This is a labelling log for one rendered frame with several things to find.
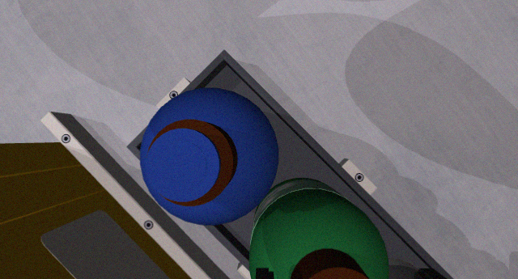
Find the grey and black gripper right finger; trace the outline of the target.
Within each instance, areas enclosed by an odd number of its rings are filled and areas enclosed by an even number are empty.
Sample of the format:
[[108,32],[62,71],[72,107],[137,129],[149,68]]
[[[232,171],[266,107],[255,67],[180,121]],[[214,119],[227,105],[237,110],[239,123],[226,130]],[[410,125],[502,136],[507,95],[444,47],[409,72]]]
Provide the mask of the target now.
[[433,268],[420,268],[414,273],[414,279],[447,279]]

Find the white bottle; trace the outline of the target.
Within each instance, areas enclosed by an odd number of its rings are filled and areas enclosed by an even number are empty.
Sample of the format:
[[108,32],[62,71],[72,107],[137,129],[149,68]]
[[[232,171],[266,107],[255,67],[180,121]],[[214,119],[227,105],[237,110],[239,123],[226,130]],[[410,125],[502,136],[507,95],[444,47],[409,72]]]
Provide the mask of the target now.
[[390,259],[389,279],[414,279],[414,273],[418,271],[412,264],[403,260]]

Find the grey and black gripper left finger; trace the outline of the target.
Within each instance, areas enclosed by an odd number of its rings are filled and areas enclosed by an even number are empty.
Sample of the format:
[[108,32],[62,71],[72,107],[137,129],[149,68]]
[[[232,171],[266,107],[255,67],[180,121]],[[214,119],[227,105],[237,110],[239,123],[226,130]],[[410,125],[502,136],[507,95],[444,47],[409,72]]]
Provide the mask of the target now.
[[256,268],[256,279],[274,279],[274,272],[269,272],[269,268]]

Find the dark grey tray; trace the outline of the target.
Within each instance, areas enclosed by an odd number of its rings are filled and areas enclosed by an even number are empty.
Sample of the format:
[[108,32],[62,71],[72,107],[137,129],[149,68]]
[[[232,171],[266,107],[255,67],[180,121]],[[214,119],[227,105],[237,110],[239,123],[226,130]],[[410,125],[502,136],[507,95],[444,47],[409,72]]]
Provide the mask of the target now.
[[[207,66],[181,93],[202,87],[239,93],[265,113],[274,128],[279,150],[272,187],[294,178],[327,184],[374,222],[390,259],[403,260],[417,269],[433,268],[453,279],[230,55]],[[204,226],[248,271],[256,209],[234,222]]]

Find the green bottle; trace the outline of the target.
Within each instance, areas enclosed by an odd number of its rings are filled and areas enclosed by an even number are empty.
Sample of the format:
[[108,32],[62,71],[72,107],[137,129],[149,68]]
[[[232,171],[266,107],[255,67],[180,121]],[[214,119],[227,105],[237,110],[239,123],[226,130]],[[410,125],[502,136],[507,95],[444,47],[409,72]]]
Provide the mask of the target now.
[[294,178],[273,186],[254,214],[248,267],[274,279],[389,279],[374,222],[327,184]]

